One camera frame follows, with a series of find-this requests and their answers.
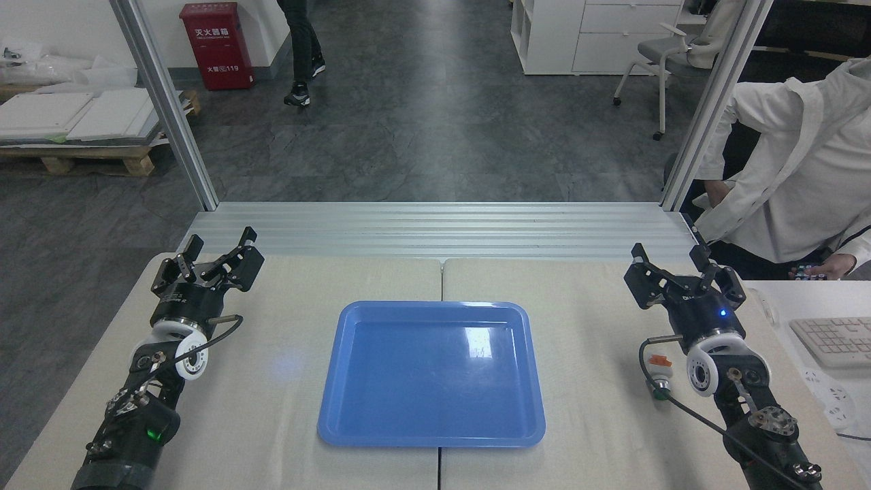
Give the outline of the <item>person's left hand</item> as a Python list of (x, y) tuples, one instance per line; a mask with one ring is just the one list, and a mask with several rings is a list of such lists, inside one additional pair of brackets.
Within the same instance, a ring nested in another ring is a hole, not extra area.
[(857, 260), (850, 254), (830, 255), (823, 263), (798, 263), (788, 272), (793, 281), (838, 281), (856, 266)]

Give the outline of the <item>person's right hand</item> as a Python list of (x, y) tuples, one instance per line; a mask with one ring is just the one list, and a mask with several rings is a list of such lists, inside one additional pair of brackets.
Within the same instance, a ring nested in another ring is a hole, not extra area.
[(721, 204), (736, 185), (733, 180), (703, 180), (702, 182), (705, 193), (693, 201), (696, 207), (702, 209), (713, 209)]

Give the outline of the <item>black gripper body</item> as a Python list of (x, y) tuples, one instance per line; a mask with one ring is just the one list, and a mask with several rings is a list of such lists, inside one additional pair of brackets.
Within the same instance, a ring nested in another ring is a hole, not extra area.
[(708, 292), (700, 297), (678, 295), (665, 301), (673, 332), (681, 335), (681, 348), (691, 348), (704, 338), (721, 333), (737, 333), (741, 338), (746, 332), (737, 319), (734, 307), (724, 295)]
[(205, 326), (208, 319), (220, 316), (220, 291), (197, 283), (175, 282), (155, 293), (159, 302), (152, 314), (152, 325), (166, 319), (186, 319)]

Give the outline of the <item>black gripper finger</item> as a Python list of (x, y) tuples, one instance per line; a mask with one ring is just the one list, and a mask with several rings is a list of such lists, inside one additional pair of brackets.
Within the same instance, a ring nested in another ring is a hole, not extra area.
[(690, 251), (689, 257), (700, 271), (701, 276), (691, 286), (694, 293), (707, 293), (713, 290), (712, 284), (719, 287), (719, 292), (725, 296), (728, 304), (743, 304), (746, 294), (740, 284), (737, 273), (728, 266), (722, 266), (710, 258), (710, 248), (704, 243), (696, 244)]
[(248, 292), (264, 264), (264, 256), (253, 242), (257, 233), (246, 227), (237, 247), (221, 255), (213, 263), (199, 264), (199, 281), (212, 291), (239, 289)]
[(623, 281), (638, 307), (643, 310), (650, 309), (655, 304), (668, 307), (690, 299), (693, 292), (689, 283), (690, 277), (678, 277), (651, 264), (641, 243), (634, 244), (631, 255), (634, 260), (629, 264)]
[(150, 291), (162, 293), (171, 285), (180, 281), (196, 282), (198, 276), (194, 271), (194, 263), (198, 259), (203, 246), (203, 240), (198, 235), (192, 235), (189, 242), (187, 242), (186, 248), (181, 253), (162, 261)]

